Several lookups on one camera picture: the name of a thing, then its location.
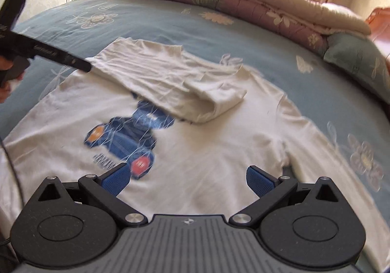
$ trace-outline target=pillow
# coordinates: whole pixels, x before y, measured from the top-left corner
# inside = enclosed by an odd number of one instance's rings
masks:
[[[329,10],[336,11],[338,13],[342,13],[342,14],[350,16],[352,18],[362,19],[362,17],[360,17],[358,14],[354,13],[351,9],[349,9],[347,7],[336,5],[336,4],[333,4],[330,2],[325,2],[325,3],[322,3],[321,5],[323,7],[328,8]]]
[[[362,86],[390,104],[390,76],[386,60],[368,39],[346,33],[328,37],[329,49],[324,60],[337,65]]]

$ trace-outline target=human hand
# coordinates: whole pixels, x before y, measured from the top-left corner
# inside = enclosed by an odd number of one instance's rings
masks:
[[[12,61],[9,61],[6,58],[0,56],[0,71],[8,70],[12,67],[12,65],[13,65]],[[18,76],[17,80],[22,80],[23,76],[24,76],[24,72]],[[0,87],[0,104],[4,103],[10,94],[11,94],[11,86],[9,85],[9,82],[5,82]]]

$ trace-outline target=folded sleeve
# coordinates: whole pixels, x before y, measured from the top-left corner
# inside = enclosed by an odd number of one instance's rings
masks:
[[[294,173],[302,183],[330,177],[347,199],[366,230],[364,251],[379,272],[390,267],[390,230],[375,202],[338,149],[317,126],[283,96],[277,127]]]

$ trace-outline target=white flower print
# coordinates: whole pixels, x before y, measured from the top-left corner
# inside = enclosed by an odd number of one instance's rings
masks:
[[[307,37],[307,39],[309,41],[309,45],[312,46],[313,48],[315,48],[315,44],[319,40],[318,36],[315,33],[313,33],[313,34],[309,35],[309,37]]]
[[[360,175],[366,174],[367,181],[374,191],[381,188],[383,167],[374,160],[374,151],[367,141],[360,143],[352,134],[348,135],[348,143],[354,151],[350,157],[351,168]]]
[[[378,70],[378,68],[381,66],[381,60],[379,58],[376,58],[375,59],[375,66],[374,66],[374,69],[372,70],[372,74],[371,74],[371,78],[372,79],[375,79],[376,77],[376,71]]]
[[[41,99],[43,99],[47,94],[49,94],[50,92],[54,91],[54,89],[56,89],[58,87],[58,85],[61,84],[61,82],[66,78],[66,75],[64,75],[64,73],[71,69],[70,66],[63,66],[61,67],[61,69],[58,71],[58,73],[56,73],[56,71],[54,71],[53,69],[51,70],[51,72],[55,75],[55,78],[53,78],[51,80],[51,82],[49,84],[47,84],[47,86],[44,88],[44,90],[41,92],[38,100],[40,101]]]
[[[199,15],[206,20],[211,20],[212,22],[217,22],[223,25],[232,25],[234,23],[234,21],[230,18],[217,13],[204,12]]]
[[[335,147],[335,150],[342,150],[344,154],[350,156],[350,167],[360,175],[366,175],[367,181],[374,191],[381,189],[381,181],[384,176],[383,167],[374,160],[374,151],[371,145],[367,141],[362,143],[352,134],[348,135],[348,143],[350,147],[337,144],[336,128],[329,121],[328,133],[331,137],[331,141]]]
[[[282,21],[283,21],[284,25],[287,28],[290,27],[290,23],[296,23],[295,21],[293,21],[292,19],[287,18],[286,16],[281,17],[280,15],[278,15],[274,11],[267,11],[266,15],[274,18],[273,23],[276,26],[278,26]]]
[[[87,13],[82,13],[78,16],[74,16],[73,19],[67,21],[66,23],[77,23],[81,25],[81,29],[89,29],[97,25],[107,25],[114,22],[113,17],[116,17],[118,14],[105,14],[105,13],[96,13],[91,17],[83,17]]]
[[[296,66],[302,74],[311,73],[313,70],[313,67],[301,56],[296,56]]]

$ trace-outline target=metal screw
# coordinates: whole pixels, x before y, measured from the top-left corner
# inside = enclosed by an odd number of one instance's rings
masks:
[[[252,220],[251,216],[247,214],[235,214],[233,216],[233,221],[238,224],[247,224]]]
[[[130,222],[132,224],[137,224],[137,223],[141,222],[142,220],[144,220],[144,216],[141,214],[138,214],[138,213],[131,213],[131,214],[126,215],[126,217],[124,219],[127,222]]]

